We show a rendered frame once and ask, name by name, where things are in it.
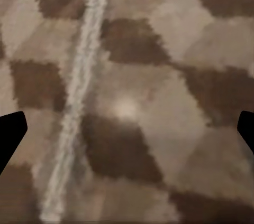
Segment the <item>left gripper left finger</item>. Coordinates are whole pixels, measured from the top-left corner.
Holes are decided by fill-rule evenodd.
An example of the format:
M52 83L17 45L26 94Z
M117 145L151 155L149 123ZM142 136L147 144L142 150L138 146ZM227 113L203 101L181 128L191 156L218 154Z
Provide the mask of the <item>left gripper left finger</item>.
M0 117L0 175L27 131L24 112Z

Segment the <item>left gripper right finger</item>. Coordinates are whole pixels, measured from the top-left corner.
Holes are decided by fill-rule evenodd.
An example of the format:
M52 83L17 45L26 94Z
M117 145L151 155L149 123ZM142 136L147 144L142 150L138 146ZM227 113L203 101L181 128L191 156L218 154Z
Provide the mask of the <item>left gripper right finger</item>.
M242 111L237 130L254 153L254 113Z

